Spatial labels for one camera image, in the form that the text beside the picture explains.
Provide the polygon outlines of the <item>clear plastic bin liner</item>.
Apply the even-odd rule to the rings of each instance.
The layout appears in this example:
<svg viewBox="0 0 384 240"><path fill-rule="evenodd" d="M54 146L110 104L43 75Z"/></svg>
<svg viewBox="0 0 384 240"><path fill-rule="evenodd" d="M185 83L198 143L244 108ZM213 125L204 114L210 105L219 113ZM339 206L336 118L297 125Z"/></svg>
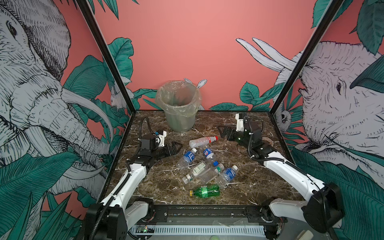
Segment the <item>clear plastic bin liner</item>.
<svg viewBox="0 0 384 240"><path fill-rule="evenodd" d="M202 103L202 94L193 84L184 81L169 81L156 93L155 103L165 113L191 117L197 113Z"/></svg>

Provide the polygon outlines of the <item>black corner post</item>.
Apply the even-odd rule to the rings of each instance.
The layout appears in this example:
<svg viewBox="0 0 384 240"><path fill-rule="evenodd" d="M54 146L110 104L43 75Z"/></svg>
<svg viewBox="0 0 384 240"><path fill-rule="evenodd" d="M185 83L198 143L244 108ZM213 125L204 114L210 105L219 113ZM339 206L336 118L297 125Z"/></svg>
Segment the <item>black corner post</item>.
<svg viewBox="0 0 384 240"><path fill-rule="evenodd" d="M269 111L269 115L274 115L284 100L286 94L291 89L293 84L295 83L296 79L299 76L299 73L303 70L304 66L306 65L307 61L309 60L310 56L314 53L315 48L317 47L317 44L320 42L322 37L324 36L325 32L327 31L329 25L333 21L334 17L336 16L337 12L341 8L344 1L342 0L333 0L330 1L327 5L325 12L323 13L320 22L318 26L316 27L316 30L313 32L313 35L311 36L308 44L306 45L301 57L299 58L298 63L292 70L292 73L290 74L287 82L285 83L281 93L279 94L276 102L274 103L273 107Z"/></svg>
<svg viewBox="0 0 384 240"><path fill-rule="evenodd" d="M127 93L127 89L125 85L123 84L117 65L112 57L112 54L108 48L108 45L106 44L106 41L102 35L102 32L92 12L92 9L90 8L89 2L83 1L83 0L77 0L76 3L79 6L80 11L102 53L102 56L105 62L107 63L107 66L111 71L111 74L121 91L121 94L128 106L130 114L135 114L136 113L135 107Z"/></svg>

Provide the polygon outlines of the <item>clear bottle blue label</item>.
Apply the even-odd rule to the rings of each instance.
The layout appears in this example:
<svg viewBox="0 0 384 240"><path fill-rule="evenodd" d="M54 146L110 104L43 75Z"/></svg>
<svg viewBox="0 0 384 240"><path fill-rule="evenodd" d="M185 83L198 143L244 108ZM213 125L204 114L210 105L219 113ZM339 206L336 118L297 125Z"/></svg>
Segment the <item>clear bottle blue label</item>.
<svg viewBox="0 0 384 240"><path fill-rule="evenodd" d="M225 189L226 186L236 177L237 171L238 171L238 166L236 165L233 165L230 168L226 168L215 179L215 184L217 184L221 190Z"/></svg>
<svg viewBox="0 0 384 240"><path fill-rule="evenodd" d="M178 161L176 167L179 170L187 168L196 158L197 149L193 148L186 152Z"/></svg>

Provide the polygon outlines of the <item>black front rail frame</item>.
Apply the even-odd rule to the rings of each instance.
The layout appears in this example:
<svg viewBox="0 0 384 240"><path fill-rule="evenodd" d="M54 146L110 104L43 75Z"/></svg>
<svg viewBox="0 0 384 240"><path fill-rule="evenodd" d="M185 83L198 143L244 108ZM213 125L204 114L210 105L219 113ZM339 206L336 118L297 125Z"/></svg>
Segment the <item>black front rail frame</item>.
<svg viewBox="0 0 384 240"><path fill-rule="evenodd" d="M246 218L249 223L263 223L257 205L154 205L147 223L165 223L176 218Z"/></svg>

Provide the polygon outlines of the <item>clear bottle red cap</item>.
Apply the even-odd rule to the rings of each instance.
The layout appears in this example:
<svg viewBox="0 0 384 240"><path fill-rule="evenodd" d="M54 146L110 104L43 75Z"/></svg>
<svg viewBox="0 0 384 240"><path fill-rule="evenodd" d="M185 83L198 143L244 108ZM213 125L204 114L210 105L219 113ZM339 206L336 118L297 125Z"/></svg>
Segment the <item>clear bottle red cap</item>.
<svg viewBox="0 0 384 240"><path fill-rule="evenodd" d="M219 139L218 136L202 137L202 138L199 138L199 139L190 140L189 141L189 146L190 146L191 149L198 148L198 147L202 147L202 146L205 146L205 145L209 145L210 143L215 142L218 139Z"/></svg>

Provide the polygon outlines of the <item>small circuit board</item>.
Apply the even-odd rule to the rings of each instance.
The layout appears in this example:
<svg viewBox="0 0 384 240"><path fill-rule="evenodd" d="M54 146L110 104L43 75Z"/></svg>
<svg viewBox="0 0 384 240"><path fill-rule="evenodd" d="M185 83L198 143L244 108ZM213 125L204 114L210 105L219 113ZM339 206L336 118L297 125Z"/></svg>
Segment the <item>small circuit board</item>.
<svg viewBox="0 0 384 240"><path fill-rule="evenodd" d="M155 232L156 226L140 225L137 226L136 234L137 235L152 235Z"/></svg>

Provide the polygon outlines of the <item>clear bottle green white label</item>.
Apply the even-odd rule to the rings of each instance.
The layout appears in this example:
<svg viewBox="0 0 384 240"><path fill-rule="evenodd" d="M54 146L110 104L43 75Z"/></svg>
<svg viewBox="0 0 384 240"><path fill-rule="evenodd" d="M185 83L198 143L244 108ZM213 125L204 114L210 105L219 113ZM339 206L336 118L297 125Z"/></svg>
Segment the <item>clear bottle green white label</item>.
<svg viewBox="0 0 384 240"><path fill-rule="evenodd" d="M204 171L206 171L209 168L209 165L205 162L200 162L198 165L192 168L191 172L187 175L185 175L182 178L182 181L184 184L188 184L191 182L193 179L201 175Z"/></svg>

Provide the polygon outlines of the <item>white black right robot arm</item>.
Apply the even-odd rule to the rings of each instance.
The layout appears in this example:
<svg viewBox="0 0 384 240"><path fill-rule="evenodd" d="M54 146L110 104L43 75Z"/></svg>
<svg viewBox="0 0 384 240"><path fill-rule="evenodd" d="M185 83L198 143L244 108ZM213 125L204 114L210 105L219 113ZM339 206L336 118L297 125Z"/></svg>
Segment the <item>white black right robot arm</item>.
<svg viewBox="0 0 384 240"><path fill-rule="evenodd" d="M345 217L342 193L336 184L326 184L287 160L262 139L262 129L248 118L238 120L235 128L218 126L218 131L221 138L246 148L251 160L279 175L303 197L303 201L275 198L264 202L261 215L265 222L290 218L307 223L319 233L334 233L333 228Z"/></svg>

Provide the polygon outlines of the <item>roll of clear tape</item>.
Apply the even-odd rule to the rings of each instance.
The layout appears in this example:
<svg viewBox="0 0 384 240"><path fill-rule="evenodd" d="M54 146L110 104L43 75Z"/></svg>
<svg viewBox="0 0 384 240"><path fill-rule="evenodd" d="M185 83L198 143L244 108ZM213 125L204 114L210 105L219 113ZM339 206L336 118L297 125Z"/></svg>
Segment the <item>roll of clear tape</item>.
<svg viewBox="0 0 384 240"><path fill-rule="evenodd" d="M272 147L274 146L274 142L268 138L268 137L262 137L262 140L266 143L268 143L269 145L271 145Z"/></svg>

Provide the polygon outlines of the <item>green bottle yellow cap front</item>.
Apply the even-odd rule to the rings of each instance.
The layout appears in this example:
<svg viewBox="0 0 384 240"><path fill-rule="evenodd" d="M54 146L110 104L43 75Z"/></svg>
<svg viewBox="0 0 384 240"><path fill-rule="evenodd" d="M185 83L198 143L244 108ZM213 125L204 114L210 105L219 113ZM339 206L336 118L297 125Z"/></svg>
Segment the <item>green bottle yellow cap front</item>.
<svg viewBox="0 0 384 240"><path fill-rule="evenodd" d="M206 185L196 188L195 190L190 190L190 197L198 197L202 199L218 197L220 194L220 187L218 185Z"/></svg>

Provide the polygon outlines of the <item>black right corner post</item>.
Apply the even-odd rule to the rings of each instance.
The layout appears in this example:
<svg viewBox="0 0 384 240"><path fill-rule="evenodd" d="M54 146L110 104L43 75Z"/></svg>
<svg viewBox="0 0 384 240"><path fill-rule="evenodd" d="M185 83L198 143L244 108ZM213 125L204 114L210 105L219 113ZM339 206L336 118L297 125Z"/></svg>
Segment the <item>black right corner post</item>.
<svg viewBox="0 0 384 240"><path fill-rule="evenodd" d="M299 58L298 63L292 70L292 73L290 74L287 82L285 83L281 93L279 94L276 102L274 103L273 107L269 111L269 115L274 115L284 100L286 94L291 89L293 84L295 83L296 79L299 76L299 73L303 70L304 66L306 65L307 61L309 60L310 56L314 53L315 48L317 47L317 44L320 42L322 37L324 36L325 32L327 31L329 25L333 21L334 17L336 16L337 12L341 8L344 1L342 0L333 0L330 1L327 5L325 12L323 13L320 22L318 26L316 27L316 30L313 32L313 35L311 36L308 44L306 45L301 57Z"/></svg>

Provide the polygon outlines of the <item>black left corner post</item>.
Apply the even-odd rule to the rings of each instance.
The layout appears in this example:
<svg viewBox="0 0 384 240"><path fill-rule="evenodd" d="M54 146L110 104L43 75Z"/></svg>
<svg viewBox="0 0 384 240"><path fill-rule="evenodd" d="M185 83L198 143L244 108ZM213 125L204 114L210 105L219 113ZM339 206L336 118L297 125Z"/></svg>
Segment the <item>black left corner post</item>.
<svg viewBox="0 0 384 240"><path fill-rule="evenodd" d="M80 11L102 53L102 56L105 62L107 63L107 66L111 71L111 74L121 91L121 94L128 106L130 114L135 114L136 113L135 107L127 93L127 89L125 85L123 84L117 65L112 57L112 54L108 48L108 45L106 44L106 41L102 35L102 32L92 12L92 9L90 8L89 2L83 1L83 0L77 0L76 3L79 6Z"/></svg>

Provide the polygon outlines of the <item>small bottle blue label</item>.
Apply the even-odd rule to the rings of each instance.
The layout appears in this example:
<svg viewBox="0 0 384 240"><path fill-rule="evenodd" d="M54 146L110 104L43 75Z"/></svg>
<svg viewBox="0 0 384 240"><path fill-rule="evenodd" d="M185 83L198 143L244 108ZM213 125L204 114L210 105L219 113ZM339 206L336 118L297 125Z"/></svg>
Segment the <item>small bottle blue label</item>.
<svg viewBox="0 0 384 240"><path fill-rule="evenodd" d="M213 150L211 148L204 149L203 154L205 156L205 159L208 162L212 162L213 163L215 161L215 153L213 152Z"/></svg>

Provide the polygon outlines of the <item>clear bottle green cap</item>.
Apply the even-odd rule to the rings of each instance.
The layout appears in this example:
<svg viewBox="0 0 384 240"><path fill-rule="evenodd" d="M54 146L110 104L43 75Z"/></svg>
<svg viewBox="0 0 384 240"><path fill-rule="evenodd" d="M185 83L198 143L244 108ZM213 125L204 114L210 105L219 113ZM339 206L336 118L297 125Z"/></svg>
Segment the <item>clear bottle green cap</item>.
<svg viewBox="0 0 384 240"><path fill-rule="evenodd" d="M211 167L210 169L206 170L198 177L198 183L201 185L208 184L210 181L214 180L217 176L219 176L219 174L223 170L224 170L223 164L218 164L215 167Z"/></svg>

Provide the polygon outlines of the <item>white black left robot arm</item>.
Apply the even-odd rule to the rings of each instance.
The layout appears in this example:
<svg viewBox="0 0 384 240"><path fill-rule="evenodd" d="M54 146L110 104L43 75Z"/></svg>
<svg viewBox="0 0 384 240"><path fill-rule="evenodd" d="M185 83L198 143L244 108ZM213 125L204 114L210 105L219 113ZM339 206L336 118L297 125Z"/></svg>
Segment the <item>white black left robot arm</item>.
<svg viewBox="0 0 384 240"><path fill-rule="evenodd" d="M112 192L89 207L83 223L84 240L125 240L139 220L150 219L155 211L152 201L141 199L129 205L134 191L159 160L177 155L183 145L172 141L163 147L145 149L139 145L126 161L126 171Z"/></svg>

